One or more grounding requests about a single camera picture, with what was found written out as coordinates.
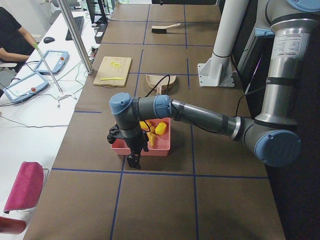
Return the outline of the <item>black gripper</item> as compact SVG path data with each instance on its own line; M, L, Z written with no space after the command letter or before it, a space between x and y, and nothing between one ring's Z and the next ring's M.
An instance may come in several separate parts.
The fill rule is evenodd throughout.
M141 152L148 152L148 141L149 138L147 136L135 136L134 138L125 138L124 139L126 145L129 147L132 154L126 156L126 160L128 166L130 168L140 169L140 158Z

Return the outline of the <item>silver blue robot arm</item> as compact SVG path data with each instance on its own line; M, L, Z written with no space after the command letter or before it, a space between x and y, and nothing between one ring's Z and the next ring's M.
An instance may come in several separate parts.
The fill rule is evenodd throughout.
M302 148L295 134L293 117L302 63L310 35L320 23L317 0L260 0L257 4L256 36L273 36L268 75L265 81L261 113L255 118L227 116L209 110L219 107L225 98L215 93L196 91L193 96L201 106L157 94L133 97L120 92L109 100L115 126L107 141L122 139L129 148L130 167L140 168L141 152L148 151L148 135L140 121L172 118L197 126L207 132L225 135L243 143L255 157L271 167L283 167L298 159Z

